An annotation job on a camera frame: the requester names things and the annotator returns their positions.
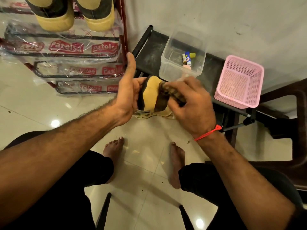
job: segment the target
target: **bare foot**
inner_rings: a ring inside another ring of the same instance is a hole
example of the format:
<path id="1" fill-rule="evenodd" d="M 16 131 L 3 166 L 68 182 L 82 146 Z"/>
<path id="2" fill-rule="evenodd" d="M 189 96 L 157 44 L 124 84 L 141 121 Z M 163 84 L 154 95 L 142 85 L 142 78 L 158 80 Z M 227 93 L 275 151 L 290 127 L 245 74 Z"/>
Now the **bare foot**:
<path id="1" fill-rule="evenodd" d="M 180 189 L 181 185 L 178 172 L 183 166 L 185 166 L 185 152 L 178 147 L 175 142 L 172 142 L 171 144 L 171 162 L 173 173 L 171 174 L 169 182 L 175 189 Z"/>
<path id="2" fill-rule="evenodd" d="M 122 152 L 122 147 L 124 146 L 124 142 L 125 142 L 124 137 L 121 136 L 119 139 L 107 143 L 103 150 L 102 154 L 105 157 L 111 158 L 111 160 L 113 161 L 114 169 L 117 165 L 119 156 Z M 110 183 L 113 179 L 114 179 L 114 173 L 112 177 L 107 181 L 107 183 Z"/>

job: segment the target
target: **basket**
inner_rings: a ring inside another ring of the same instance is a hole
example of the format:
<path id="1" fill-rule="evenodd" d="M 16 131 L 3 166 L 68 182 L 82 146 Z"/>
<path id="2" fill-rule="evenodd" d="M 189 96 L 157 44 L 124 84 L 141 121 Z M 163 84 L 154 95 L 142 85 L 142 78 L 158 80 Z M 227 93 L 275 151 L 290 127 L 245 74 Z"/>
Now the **basket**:
<path id="1" fill-rule="evenodd" d="M 230 55 L 226 58 L 214 98 L 239 109 L 259 105 L 264 68 Z"/>

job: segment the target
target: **yellow and black shoe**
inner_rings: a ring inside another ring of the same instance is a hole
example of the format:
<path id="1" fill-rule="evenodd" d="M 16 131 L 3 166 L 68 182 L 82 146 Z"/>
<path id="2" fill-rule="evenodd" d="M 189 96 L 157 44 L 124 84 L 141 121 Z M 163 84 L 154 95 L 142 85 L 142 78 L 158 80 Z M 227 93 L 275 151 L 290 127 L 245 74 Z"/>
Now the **yellow and black shoe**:
<path id="1" fill-rule="evenodd" d="M 139 119 L 147 119 L 152 116 L 175 119 L 171 109 L 167 106 L 170 96 L 180 106 L 185 105 L 185 98 L 176 89 L 165 85 L 165 82 L 159 77 L 148 76 L 139 92 L 138 110 L 134 111 L 134 116 Z"/>
<path id="2" fill-rule="evenodd" d="M 114 24 L 113 0 L 75 0 L 92 31 L 106 31 Z"/>
<path id="3" fill-rule="evenodd" d="M 36 15 L 40 26 L 47 31 L 69 30 L 74 24 L 72 0 L 25 0 Z"/>

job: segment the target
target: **wall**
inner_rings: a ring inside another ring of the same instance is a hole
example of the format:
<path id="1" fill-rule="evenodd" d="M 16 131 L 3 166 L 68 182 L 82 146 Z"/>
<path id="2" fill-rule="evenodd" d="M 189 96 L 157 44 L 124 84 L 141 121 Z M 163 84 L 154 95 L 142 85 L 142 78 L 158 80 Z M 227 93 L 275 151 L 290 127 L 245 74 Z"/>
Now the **wall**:
<path id="1" fill-rule="evenodd" d="M 181 22 L 203 31 L 208 52 L 265 68 L 263 93 L 307 78 L 307 0 L 125 0 L 129 48 L 148 25 L 170 35 Z"/>

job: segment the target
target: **forearm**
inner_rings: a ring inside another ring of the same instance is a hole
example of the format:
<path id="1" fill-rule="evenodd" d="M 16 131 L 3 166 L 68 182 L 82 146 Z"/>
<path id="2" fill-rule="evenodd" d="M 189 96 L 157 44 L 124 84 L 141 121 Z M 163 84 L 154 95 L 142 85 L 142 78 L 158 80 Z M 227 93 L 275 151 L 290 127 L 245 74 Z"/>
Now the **forearm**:
<path id="1" fill-rule="evenodd" d="M 244 224 L 252 229 L 284 229 L 294 204 L 274 188 L 219 133 L 198 141 L 215 165 Z"/>
<path id="2" fill-rule="evenodd" d="M 31 207 L 92 146 L 116 125 L 112 106 L 0 153 L 0 225 Z"/>

